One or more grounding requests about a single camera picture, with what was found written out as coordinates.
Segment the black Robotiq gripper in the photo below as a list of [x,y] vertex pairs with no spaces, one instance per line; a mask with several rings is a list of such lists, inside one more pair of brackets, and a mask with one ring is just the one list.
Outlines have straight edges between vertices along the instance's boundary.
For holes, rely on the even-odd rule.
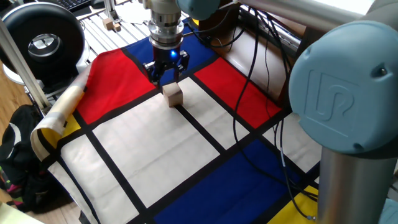
[[153,48],[154,61],[143,64],[143,69],[147,79],[155,86],[160,85],[160,79],[163,75],[159,70],[169,70],[174,68],[174,81],[177,82],[181,74],[187,70],[190,60],[189,54],[180,50],[180,47],[174,49]]

